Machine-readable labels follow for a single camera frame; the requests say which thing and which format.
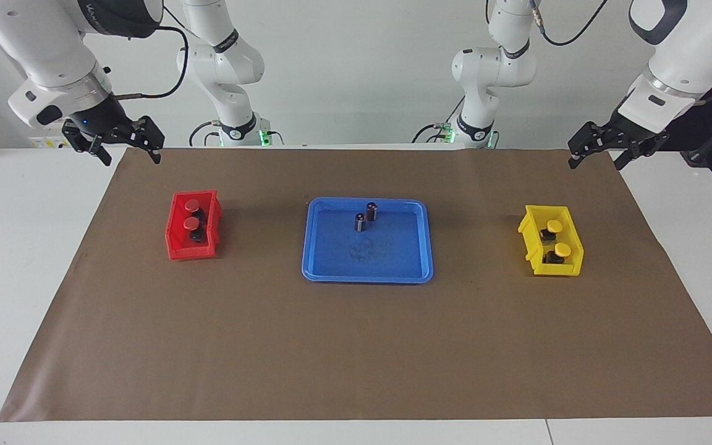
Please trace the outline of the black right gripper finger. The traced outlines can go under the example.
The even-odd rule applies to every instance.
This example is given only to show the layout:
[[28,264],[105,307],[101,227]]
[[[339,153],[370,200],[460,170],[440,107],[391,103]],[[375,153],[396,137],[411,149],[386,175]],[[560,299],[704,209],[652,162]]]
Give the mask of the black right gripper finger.
[[64,121],[61,132],[65,141],[68,141],[68,144],[77,153],[90,154],[94,158],[98,158],[105,166],[111,165],[111,155],[103,147],[102,136],[94,135],[92,139],[87,139],[74,121]]
[[164,148],[166,136],[149,116],[115,126],[111,129],[111,138],[116,143],[144,150],[153,163],[161,163],[160,151]]

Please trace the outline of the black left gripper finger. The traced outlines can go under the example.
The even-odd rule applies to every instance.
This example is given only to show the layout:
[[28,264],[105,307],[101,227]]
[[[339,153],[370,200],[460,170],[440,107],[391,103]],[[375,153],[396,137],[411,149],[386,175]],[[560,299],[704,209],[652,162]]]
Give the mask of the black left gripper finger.
[[588,156],[607,150],[611,136],[610,126],[597,125],[592,121],[584,123],[567,143],[570,150],[570,159],[568,160],[570,169],[577,169]]
[[641,157],[650,157],[652,154],[653,139],[648,139],[642,143],[631,143],[630,146],[614,160],[614,166],[616,170],[619,171],[624,169],[631,161],[635,161]]

